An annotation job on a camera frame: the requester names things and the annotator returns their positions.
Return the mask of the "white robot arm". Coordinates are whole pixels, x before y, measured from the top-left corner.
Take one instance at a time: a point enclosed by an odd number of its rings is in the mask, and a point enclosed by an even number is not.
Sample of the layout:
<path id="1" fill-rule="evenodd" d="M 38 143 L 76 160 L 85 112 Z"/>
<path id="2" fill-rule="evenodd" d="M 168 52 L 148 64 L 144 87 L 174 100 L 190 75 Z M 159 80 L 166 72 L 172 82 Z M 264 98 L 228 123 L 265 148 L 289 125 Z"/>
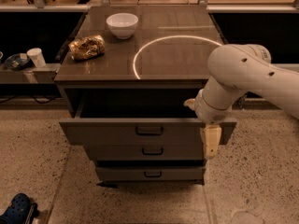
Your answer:
<path id="1" fill-rule="evenodd" d="M 233 103 L 246 92 L 299 119 L 299 72 L 271 64 L 269 51 L 260 45 L 223 45 L 208 57 L 210 78 L 197 96 L 184 105 L 205 123 L 200 130 L 204 157 L 217 154 L 221 123 L 232 111 Z"/>

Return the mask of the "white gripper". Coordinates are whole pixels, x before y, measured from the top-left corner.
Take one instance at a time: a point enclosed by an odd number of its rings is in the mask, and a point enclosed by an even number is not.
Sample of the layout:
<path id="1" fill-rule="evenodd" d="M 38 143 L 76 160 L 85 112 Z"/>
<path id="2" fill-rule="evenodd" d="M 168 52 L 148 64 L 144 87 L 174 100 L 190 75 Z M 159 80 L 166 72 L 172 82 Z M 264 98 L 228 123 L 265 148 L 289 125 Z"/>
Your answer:
<path id="1" fill-rule="evenodd" d="M 194 110 L 196 116 L 205 124 L 219 124 L 222 123 L 232 111 L 229 105 L 226 108 L 212 107 L 204 99 L 204 90 L 200 90 L 195 97 L 184 102 L 184 106 L 190 110 Z M 207 160 L 213 159 L 218 152 L 218 147 L 221 140 L 221 126 L 220 125 L 206 125 L 200 130 L 201 139 L 203 142 L 204 157 Z"/>

